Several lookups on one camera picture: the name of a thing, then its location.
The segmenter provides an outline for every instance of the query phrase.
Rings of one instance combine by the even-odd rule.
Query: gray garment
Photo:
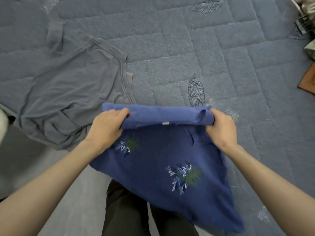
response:
[[[63,25],[51,14],[49,48],[37,52],[39,74],[0,83],[0,107],[30,138],[70,150],[85,138],[102,103],[136,101],[126,76],[127,55],[80,30],[64,32]]]

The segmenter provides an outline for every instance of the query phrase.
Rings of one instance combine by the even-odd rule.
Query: blue fabric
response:
[[[196,225],[241,233],[224,155],[204,127],[214,123],[211,107],[104,104],[103,111],[124,107],[121,137],[90,165]]]

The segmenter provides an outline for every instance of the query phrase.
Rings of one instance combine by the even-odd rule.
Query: folded blue fabric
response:
[[[241,233],[225,156],[204,127],[214,123],[211,107],[103,104],[103,111],[124,107],[130,116],[121,137],[90,165],[196,225]]]

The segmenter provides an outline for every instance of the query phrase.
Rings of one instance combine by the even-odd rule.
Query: hand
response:
[[[213,126],[206,126],[207,134],[214,144],[225,153],[227,148],[236,146],[236,126],[231,116],[212,108],[210,110],[215,117]]]
[[[112,109],[99,114],[84,142],[101,154],[121,136],[122,130],[119,128],[129,113],[129,109],[124,108],[121,111]]]

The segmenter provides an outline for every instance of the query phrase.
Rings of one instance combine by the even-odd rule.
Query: person's right leg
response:
[[[150,236],[147,202],[112,180],[102,236]]]
[[[150,204],[160,236],[199,236],[195,226],[177,213],[159,209]]]

